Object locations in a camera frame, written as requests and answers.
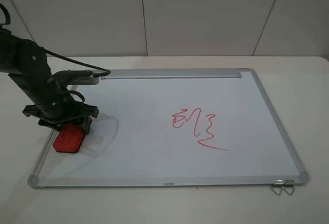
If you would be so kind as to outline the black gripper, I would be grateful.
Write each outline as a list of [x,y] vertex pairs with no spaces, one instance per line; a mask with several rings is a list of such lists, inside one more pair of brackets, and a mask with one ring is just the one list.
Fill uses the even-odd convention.
[[50,105],[27,105],[23,109],[26,117],[36,117],[39,119],[38,125],[50,128],[56,132],[68,124],[81,126],[85,135],[90,132],[92,118],[96,118],[99,110],[96,106],[88,104],[57,104]]

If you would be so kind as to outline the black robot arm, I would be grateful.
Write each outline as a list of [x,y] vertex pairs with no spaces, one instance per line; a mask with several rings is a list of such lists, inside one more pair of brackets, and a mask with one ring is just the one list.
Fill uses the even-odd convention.
[[69,84],[90,84],[91,70],[51,73],[45,49],[31,40],[13,36],[1,28],[1,72],[7,73],[33,102],[23,109],[26,117],[36,117],[38,124],[61,131],[72,124],[87,135],[92,118],[99,114],[96,106],[85,104],[84,97]]

